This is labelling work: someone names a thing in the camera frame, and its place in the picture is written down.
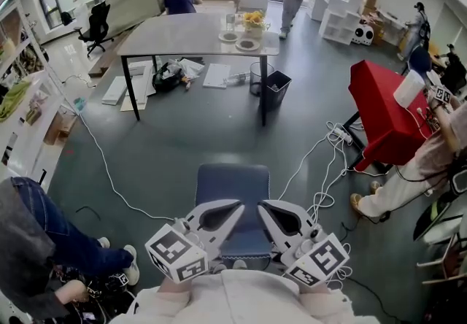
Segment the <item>jeans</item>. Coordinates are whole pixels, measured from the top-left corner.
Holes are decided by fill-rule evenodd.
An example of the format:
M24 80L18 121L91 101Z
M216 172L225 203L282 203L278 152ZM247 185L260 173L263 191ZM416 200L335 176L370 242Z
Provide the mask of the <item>jeans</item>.
M293 18L297 15L298 9L300 9L301 3L304 0L284 0L282 7L282 32L287 34L290 32L290 24Z
M38 183L26 177L13 177L12 184L54 242L55 264L76 268L89 276L109 276L131 265L132 254L123 249L104 249L99 241L71 224Z

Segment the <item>hand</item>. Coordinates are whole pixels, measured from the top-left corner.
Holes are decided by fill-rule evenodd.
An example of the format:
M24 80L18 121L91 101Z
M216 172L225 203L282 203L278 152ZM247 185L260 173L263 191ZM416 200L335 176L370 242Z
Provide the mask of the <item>hand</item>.
M431 109L437 108L441 102L439 102L437 99L435 99L435 93L436 91L432 88L428 89L428 95L426 97L426 101L428 102L428 105L430 106Z

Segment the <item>gray floor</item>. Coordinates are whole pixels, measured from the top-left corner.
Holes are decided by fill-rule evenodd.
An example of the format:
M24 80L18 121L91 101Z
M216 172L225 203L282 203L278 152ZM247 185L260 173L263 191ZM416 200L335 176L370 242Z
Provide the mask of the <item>gray floor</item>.
M279 30L281 4L271 3L268 16ZM104 149L116 188L135 207L153 215L182 217L193 207L196 174L202 163L258 163L271 172L271 198L277 198L297 169L303 155L327 132L325 122L343 123L355 111L347 90L350 67L367 59L394 71L401 70L393 47L344 46L321 39L319 23L301 10L281 53L270 63L293 81L280 109L260 126L258 99L248 87L216 90L202 87L202 78L189 92L182 88L149 99L137 122L133 112L102 105L100 100L116 74L112 67L91 96L84 117ZM228 63L232 71L247 71L249 58L205 58L207 63ZM348 157L355 151L347 148ZM284 199L308 207L320 190L325 167L332 159L329 144L309 156ZM342 170L342 160L331 168L333 179ZM336 204L321 209L320 222L340 238L341 222L352 227L356 216L349 205L353 192L367 193L371 178L349 174L331 188ZM142 279L138 289L157 285L162 275L145 255L144 243L161 227L128 209L110 187L99 151L85 127L78 123L63 151L49 194L71 220L92 236L108 236L116 247L133 244L139 252ZM93 207L101 216L83 210ZM417 261L425 248L412 242L414 223L427 200L419 198L396 212L384 224L360 221L347 241L352 245L350 266L354 278L373 288L388 312L418 322L428 289L422 287ZM344 292L360 315L376 315L381 323L394 323L382 314L378 301L354 282L346 281Z

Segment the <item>cardboard box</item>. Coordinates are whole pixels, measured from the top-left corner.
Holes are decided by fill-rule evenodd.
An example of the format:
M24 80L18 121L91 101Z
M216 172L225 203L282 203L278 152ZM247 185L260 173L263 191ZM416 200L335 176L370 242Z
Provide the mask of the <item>cardboard box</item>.
M377 10L374 7L364 7L362 15L370 15L371 12L376 14Z
M55 117L52 120L52 123L49 126L49 129L47 130L47 133L45 134L44 137L44 143L47 145L54 145L55 141L60 134L60 129L61 129L61 123L63 121L62 116L57 112L55 114Z
M373 28L374 38L373 45L380 46L382 44L382 37L385 35L385 27L378 22L368 22L368 25Z
M377 0L366 0L365 7L369 7L370 9L374 9L377 5Z

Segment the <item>white table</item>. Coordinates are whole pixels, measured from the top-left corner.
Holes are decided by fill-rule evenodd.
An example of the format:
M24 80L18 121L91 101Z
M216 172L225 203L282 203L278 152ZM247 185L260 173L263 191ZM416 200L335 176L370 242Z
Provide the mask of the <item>white table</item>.
M266 78L268 55L279 54L279 35L264 32L261 46L255 51L237 49L235 43L220 41L219 34L225 30L225 15L180 14L154 17L143 22L122 43L117 54L122 58L123 72L131 104L139 120L128 70L128 58L151 56L155 70L156 55L242 55L259 57L261 68L261 117L266 124Z

